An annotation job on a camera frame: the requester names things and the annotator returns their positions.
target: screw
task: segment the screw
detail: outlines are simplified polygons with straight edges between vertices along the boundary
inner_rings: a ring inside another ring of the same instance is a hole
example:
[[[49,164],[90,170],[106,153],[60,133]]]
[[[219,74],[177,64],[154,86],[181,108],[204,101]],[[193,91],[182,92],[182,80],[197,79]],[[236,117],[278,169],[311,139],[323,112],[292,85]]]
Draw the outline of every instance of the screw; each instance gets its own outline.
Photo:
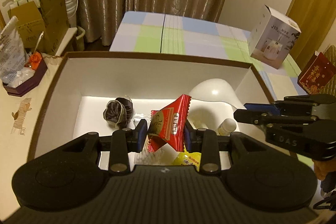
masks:
[[[111,171],[113,172],[124,172],[127,170],[127,166],[125,164],[113,164],[110,167]]]
[[[212,164],[212,163],[209,163],[209,164],[204,164],[202,166],[202,169],[205,171],[205,172],[216,172],[219,168],[218,168],[218,165],[217,164]]]

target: wall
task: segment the wall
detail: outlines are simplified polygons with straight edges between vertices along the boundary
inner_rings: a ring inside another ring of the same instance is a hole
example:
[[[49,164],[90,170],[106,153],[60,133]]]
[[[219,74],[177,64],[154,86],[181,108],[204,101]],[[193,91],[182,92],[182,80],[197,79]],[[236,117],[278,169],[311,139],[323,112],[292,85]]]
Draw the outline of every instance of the wall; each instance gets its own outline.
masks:
[[[324,38],[318,51],[324,52],[330,44],[336,46],[336,19],[334,20],[333,25],[331,25],[330,30],[326,35],[326,37]]]

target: plaid tablecloth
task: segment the plaid tablecloth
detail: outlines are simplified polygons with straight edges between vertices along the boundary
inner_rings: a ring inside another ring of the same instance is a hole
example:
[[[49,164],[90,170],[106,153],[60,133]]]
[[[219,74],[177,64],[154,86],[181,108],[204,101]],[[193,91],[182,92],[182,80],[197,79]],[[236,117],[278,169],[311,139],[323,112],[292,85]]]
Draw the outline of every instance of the plaid tablecloth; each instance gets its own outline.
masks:
[[[274,100],[305,95],[297,84],[301,70],[288,55],[280,69],[249,55],[250,32],[187,17],[146,12],[127,12],[110,51],[156,52],[213,57],[254,64]]]

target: human hand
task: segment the human hand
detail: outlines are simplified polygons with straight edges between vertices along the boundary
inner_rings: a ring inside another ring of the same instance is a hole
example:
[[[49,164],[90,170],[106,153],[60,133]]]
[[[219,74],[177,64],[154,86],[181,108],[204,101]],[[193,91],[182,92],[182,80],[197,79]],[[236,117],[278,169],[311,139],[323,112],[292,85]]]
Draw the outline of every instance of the human hand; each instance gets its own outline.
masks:
[[[336,158],[328,161],[313,160],[313,162],[316,177],[321,181],[326,178],[328,173],[336,171]]]

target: purple tray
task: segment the purple tray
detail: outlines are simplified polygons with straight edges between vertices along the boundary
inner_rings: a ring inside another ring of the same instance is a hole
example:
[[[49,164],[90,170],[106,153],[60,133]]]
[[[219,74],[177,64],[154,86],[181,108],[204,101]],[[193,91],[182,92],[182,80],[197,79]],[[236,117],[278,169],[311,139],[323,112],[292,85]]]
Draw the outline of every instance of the purple tray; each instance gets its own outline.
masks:
[[[41,82],[43,75],[47,71],[47,64],[44,62],[44,60],[41,60],[41,63],[39,64],[37,70],[35,71],[34,75],[29,78],[27,81],[23,82],[21,85],[19,85],[16,88],[11,88],[7,86],[7,84],[2,84],[7,93],[11,96],[17,96],[22,97],[25,95],[28,91],[31,91],[34,87],[38,86]]]

